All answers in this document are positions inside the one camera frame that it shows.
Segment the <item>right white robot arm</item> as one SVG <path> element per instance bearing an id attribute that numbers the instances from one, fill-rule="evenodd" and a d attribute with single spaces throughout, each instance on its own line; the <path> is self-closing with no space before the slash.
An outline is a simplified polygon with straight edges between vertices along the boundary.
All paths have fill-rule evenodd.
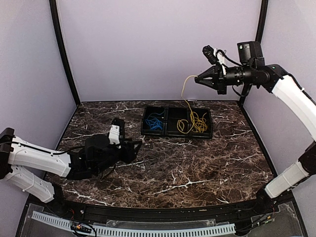
<path id="1" fill-rule="evenodd" d="M 315 139 L 316 103 L 295 77 L 278 64 L 266 65 L 259 42 L 240 42 L 237 47 L 240 62 L 228 67 L 225 63 L 228 57 L 222 50 L 204 46 L 203 55 L 212 66 L 196 76 L 195 82 L 216 90 L 219 95 L 225 95 L 228 86 L 249 84 L 263 87 L 282 101 L 304 125 L 311 138 Z M 294 164 L 258 192 L 252 210 L 256 214 L 263 214 L 270 208 L 271 199 L 295 188 L 315 173 L 316 144 L 312 143 Z"/>

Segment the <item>black three-compartment bin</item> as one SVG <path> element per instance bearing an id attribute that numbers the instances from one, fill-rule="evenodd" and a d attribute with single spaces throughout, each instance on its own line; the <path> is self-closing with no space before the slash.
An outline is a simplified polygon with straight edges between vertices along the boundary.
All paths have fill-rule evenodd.
<path id="1" fill-rule="evenodd" d="M 209 109 L 147 106 L 141 134 L 160 137 L 211 139 L 213 121 Z"/>

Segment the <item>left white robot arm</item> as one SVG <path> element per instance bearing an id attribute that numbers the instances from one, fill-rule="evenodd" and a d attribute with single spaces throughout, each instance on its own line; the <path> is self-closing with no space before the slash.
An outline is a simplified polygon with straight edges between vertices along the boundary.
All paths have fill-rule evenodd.
<path id="1" fill-rule="evenodd" d="M 66 215 L 70 205 L 63 200 L 58 185 L 42 180 L 28 168 L 43 170 L 68 180 L 84 180 L 98 176 L 117 162 L 131 163 L 138 155 L 141 140 L 127 139 L 114 126 L 108 135 L 97 134 L 83 146 L 55 151 L 24 141 L 6 128 L 0 134 L 0 177 L 22 191 L 37 197 L 59 215 Z"/>

